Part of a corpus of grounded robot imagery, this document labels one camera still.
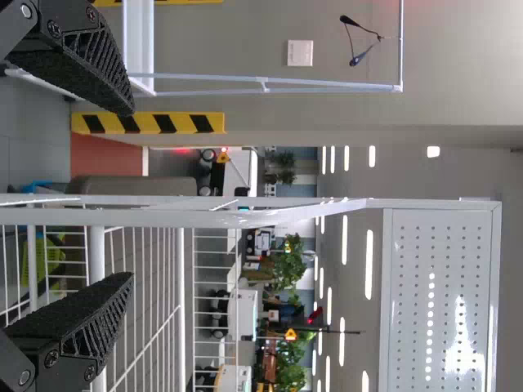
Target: gray tiled floor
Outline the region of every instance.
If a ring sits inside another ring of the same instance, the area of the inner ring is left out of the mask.
[[[30,83],[0,78],[0,193],[9,184],[70,180],[69,104]]]

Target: potted plant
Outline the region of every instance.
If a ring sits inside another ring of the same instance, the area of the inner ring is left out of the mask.
[[[288,149],[285,150],[283,153],[273,154],[271,160],[278,166],[287,169],[293,168],[296,164],[296,159],[294,159],[294,153],[292,151],[289,151]]]

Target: yellow warning sign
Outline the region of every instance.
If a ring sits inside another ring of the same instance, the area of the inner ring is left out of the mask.
[[[285,333],[285,340],[286,341],[295,341],[296,339],[297,339],[296,332],[292,328],[289,328],[287,330],[287,333]]]
[[[71,128],[83,135],[226,133],[225,114],[220,112],[136,112],[129,117],[111,112],[75,112]]]
[[[220,153],[220,155],[218,155],[218,158],[216,160],[216,162],[218,163],[228,163],[230,161],[230,157],[229,155],[227,155],[227,153]]]

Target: black pole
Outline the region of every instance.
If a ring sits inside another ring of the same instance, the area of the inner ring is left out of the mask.
[[[303,331],[303,332],[326,332],[326,333],[345,333],[346,335],[361,335],[364,331],[332,331],[329,327],[326,327],[325,329],[308,329],[308,328],[293,328],[294,331]]]

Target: black wheel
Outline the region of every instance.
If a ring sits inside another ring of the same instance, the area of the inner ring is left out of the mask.
[[[205,149],[201,156],[205,162],[213,162],[216,159],[216,152],[213,149]]]
[[[218,290],[216,293],[216,296],[223,298],[224,296],[229,296],[229,292],[227,290]]]
[[[209,312],[211,312],[211,313],[220,313],[220,310],[217,309],[217,308],[211,307],[211,309],[209,309]],[[220,314],[212,314],[211,317],[213,319],[215,319],[215,320],[221,319],[221,315]]]
[[[211,331],[211,334],[216,337],[217,339],[222,339],[223,337],[225,337],[226,333],[224,330],[222,329],[213,329]]]
[[[212,195],[212,189],[210,186],[202,186],[199,190],[198,190],[198,195],[199,196],[205,196],[205,197],[208,197],[208,196],[211,196]]]

